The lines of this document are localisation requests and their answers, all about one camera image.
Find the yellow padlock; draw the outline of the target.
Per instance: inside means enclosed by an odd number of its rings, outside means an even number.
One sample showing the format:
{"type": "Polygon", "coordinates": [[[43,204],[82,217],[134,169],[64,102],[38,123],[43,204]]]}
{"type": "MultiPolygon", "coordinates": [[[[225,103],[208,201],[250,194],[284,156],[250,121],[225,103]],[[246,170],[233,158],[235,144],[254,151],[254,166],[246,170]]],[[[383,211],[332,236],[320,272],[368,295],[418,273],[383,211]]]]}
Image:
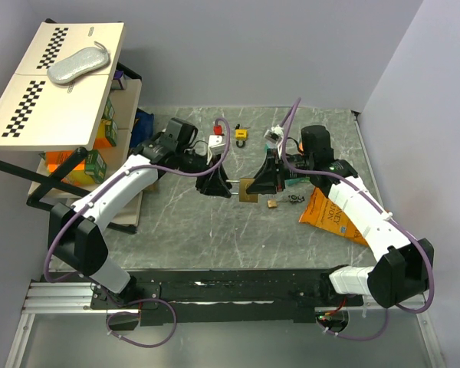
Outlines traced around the yellow padlock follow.
{"type": "Polygon", "coordinates": [[[235,126],[235,145],[242,149],[248,140],[248,128],[243,127],[240,124],[235,126]]]}

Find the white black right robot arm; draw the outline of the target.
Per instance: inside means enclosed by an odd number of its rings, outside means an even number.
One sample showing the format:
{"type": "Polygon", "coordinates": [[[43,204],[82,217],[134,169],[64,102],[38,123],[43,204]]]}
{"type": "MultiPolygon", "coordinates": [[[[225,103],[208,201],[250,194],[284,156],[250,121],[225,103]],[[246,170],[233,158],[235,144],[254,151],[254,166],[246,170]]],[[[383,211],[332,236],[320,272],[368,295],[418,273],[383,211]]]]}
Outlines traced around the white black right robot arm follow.
{"type": "Polygon", "coordinates": [[[352,222],[376,260],[372,267],[339,266],[329,271],[319,288],[325,304],[337,305],[346,294],[355,294],[371,296],[380,306],[389,308],[429,289],[434,258],[431,243],[425,238],[415,240],[399,229],[357,171],[346,160],[335,158],[324,126],[303,128],[301,150],[296,154],[284,153],[282,127],[273,126],[264,137],[271,145],[246,192],[276,194],[284,190],[287,180],[308,178],[352,222]]]}

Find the large brass padlock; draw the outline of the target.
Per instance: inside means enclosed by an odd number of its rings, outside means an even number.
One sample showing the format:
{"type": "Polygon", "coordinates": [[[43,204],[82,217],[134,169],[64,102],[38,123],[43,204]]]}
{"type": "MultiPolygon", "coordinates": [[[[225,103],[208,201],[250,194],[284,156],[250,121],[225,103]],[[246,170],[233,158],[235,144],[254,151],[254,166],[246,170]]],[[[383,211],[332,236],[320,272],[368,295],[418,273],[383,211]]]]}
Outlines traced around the large brass padlock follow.
{"type": "Polygon", "coordinates": [[[258,194],[248,194],[248,187],[254,182],[252,178],[229,179],[228,183],[232,185],[231,194],[237,196],[239,202],[258,203],[258,194]]]}

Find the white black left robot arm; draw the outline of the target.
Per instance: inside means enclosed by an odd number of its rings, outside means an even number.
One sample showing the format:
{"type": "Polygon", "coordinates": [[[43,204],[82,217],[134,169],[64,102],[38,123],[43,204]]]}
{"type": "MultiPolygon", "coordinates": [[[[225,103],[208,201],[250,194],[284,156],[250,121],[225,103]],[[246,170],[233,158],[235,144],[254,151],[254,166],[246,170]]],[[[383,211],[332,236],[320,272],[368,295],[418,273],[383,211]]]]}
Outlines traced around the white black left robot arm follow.
{"type": "Polygon", "coordinates": [[[212,134],[202,156],[190,149],[198,134],[196,126],[172,118],[164,131],[136,146],[126,162],[94,191],[70,206],[55,205],[49,212],[45,280],[56,281],[49,273],[51,258],[56,257],[100,285],[117,307],[131,306],[140,295],[136,279],[110,258],[103,233],[121,209],[165,173],[200,182],[218,177],[220,187],[227,189],[222,164],[232,144],[232,130],[223,117],[214,126],[224,128],[225,133],[212,134]]]}

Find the small brass padlock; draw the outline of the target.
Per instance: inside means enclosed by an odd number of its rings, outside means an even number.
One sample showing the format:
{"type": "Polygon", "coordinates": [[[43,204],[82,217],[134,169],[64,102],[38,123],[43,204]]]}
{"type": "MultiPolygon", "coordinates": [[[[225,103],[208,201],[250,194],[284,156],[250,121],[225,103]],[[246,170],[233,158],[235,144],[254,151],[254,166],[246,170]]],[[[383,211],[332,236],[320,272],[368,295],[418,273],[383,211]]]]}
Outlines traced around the small brass padlock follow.
{"type": "Polygon", "coordinates": [[[278,207],[277,199],[274,196],[268,197],[267,204],[270,209],[276,209],[278,207]]]}

